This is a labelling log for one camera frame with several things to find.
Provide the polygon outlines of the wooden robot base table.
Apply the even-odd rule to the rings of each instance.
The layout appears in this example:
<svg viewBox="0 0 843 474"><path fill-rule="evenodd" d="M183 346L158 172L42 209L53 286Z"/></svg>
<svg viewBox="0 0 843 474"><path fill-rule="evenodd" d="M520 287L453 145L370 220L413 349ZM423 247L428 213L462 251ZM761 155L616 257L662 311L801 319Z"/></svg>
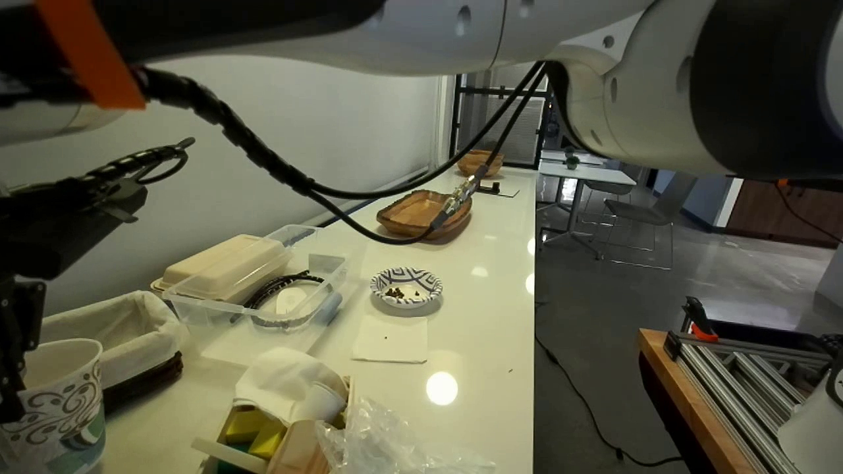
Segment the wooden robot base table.
<svg viewBox="0 0 843 474"><path fill-rule="evenodd" d="M643 388L691 474L769 474L728 415L668 350L658 330L637 333Z"/></svg>

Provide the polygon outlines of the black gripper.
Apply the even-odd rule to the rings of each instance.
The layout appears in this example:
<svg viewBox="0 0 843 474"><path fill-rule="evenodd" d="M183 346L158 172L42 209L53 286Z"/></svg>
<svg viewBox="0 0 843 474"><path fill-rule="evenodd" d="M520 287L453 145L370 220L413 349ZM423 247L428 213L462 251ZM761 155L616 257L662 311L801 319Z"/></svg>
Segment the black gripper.
<svg viewBox="0 0 843 474"><path fill-rule="evenodd" d="M0 337L0 424L24 417L18 398L24 350L39 346L46 279L60 278L117 226L133 225L149 201L149 188L176 174L192 145L195 139L184 138L145 147L0 201L0 283L13 317L13 333Z"/></svg>

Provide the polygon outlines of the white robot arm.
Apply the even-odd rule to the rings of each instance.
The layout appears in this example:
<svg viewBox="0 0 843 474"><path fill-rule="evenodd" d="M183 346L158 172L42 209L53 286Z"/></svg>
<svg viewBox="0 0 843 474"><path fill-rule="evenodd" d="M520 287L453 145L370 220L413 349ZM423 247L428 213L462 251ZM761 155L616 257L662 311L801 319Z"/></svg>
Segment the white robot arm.
<svg viewBox="0 0 843 474"><path fill-rule="evenodd" d="M2 0L2 138L71 135L170 104L319 195L225 100L163 66L221 54L403 76L527 63L590 153L835 182L842 16L843 0Z"/></svg>

